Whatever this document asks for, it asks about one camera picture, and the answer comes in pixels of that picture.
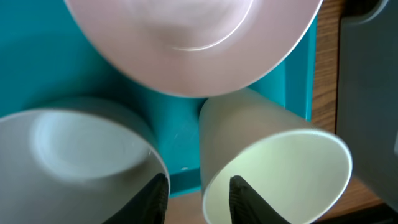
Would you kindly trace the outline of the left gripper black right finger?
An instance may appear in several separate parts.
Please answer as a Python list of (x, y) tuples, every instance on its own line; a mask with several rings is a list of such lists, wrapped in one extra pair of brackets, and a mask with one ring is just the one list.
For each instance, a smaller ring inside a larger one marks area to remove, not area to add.
[(239, 175), (230, 178), (229, 210), (232, 224), (290, 224)]

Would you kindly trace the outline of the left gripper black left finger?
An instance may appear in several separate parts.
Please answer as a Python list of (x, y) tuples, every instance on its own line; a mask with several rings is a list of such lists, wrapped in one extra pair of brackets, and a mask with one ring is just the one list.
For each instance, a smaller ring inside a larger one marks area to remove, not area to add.
[(164, 224), (168, 200), (168, 178), (158, 173), (103, 224)]

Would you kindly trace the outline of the white cup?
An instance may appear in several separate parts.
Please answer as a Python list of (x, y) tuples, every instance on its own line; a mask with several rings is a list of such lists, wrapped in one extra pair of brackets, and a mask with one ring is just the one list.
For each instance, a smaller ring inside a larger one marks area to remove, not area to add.
[(258, 92), (205, 101), (199, 119), (203, 215), (230, 223), (229, 183), (242, 177), (289, 223), (312, 223), (345, 191), (353, 170), (346, 143)]

